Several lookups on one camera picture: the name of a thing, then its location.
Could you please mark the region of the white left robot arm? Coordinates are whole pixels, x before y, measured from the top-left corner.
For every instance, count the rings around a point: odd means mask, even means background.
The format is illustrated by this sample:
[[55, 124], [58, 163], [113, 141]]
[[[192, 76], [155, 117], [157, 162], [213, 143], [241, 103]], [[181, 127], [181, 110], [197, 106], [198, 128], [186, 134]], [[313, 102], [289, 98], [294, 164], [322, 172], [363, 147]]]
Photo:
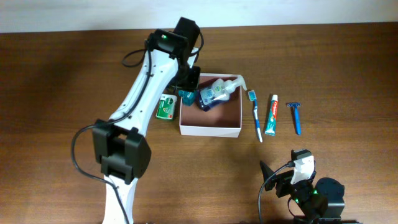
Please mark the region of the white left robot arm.
[[127, 97], [108, 121], [93, 128], [96, 162], [106, 181], [104, 223], [132, 223], [137, 181], [146, 171], [151, 150], [145, 139], [149, 121], [166, 88], [193, 92], [200, 68], [194, 63], [201, 38], [195, 21], [180, 18], [170, 32], [157, 29], [145, 41], [142, 68]]

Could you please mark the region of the green Listerine mouthwash bottle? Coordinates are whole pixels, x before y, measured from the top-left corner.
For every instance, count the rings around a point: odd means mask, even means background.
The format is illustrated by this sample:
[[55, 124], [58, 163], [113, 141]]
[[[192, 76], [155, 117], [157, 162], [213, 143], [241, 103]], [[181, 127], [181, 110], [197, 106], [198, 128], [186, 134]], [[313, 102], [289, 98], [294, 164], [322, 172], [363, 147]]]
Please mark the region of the green Listerine mouthwash bottle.
[[179, 90], [178, 95], [181, 97], [182, 103], [185, 106], [191, 106], [197, 97], [197, 93], [195, 91]]

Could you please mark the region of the clear blue soap pump bottle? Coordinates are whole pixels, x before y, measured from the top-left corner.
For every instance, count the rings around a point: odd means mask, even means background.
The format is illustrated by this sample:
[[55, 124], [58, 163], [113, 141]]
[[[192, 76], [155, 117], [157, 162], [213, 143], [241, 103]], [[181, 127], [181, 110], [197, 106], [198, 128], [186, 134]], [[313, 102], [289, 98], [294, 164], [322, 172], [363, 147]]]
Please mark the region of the clear blue soap pump bottle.
[[247, 90], [246, 82], [241, 75], [234, 80], [224, 81], [221, 78], [217, 79], [211, 85], [198, 91], [197, 102], [200, 109], [209, 111], [219, 104], [226, 103], [229, 101], [231, 94], [240, 86]]

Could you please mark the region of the white cardboard box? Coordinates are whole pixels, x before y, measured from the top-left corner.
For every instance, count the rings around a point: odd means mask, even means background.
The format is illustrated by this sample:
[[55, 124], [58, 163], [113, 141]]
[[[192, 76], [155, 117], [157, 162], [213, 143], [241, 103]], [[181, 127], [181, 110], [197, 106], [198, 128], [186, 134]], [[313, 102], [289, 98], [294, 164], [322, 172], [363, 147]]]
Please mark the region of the white cardboard box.
[[193, 103], [180, 104], [180, 134], [187, 136], [210, 136], [236, 138], [242, 128], [242, 98], [245, 90], [238, 86], [226, 103], [203, 111]]

